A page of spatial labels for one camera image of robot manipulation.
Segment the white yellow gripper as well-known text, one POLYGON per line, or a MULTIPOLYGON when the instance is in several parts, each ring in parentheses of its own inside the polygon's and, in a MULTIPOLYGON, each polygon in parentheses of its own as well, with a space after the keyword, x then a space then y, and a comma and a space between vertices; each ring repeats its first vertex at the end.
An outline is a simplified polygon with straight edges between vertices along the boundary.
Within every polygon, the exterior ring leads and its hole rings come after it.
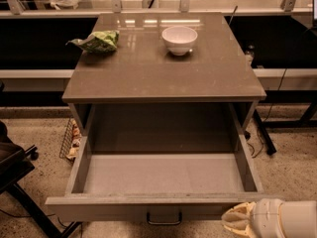
POLYGON ((282 200, 240 203, 221 216, 225 229, 239 238, 285 238, 280 225, 282 200))

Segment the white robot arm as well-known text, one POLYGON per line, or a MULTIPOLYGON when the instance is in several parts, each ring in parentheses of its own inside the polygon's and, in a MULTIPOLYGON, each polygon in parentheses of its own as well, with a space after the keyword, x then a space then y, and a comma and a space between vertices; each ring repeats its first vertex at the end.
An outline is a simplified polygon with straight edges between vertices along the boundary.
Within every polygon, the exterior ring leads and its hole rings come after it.
POLYGON ((221 220, 240 238, 317 238, 315 201, 263 198, 230 208, 221 220))

